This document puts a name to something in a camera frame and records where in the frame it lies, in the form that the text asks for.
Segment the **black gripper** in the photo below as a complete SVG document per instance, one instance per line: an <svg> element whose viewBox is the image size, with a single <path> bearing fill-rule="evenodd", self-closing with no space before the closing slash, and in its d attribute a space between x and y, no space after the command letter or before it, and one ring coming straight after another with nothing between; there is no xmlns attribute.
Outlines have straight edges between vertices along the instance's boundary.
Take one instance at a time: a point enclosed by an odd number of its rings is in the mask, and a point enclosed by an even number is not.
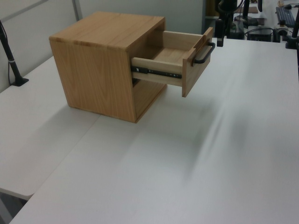
<svg viewBox="0 0 299 224"><path fill-rule="evenodd" d="M217 46L223 46L223 38L228 35L228 22L223 20L234 12L234 1L217 1L217 12L219 19L215 21L215 38L217 38Z"/></svg>

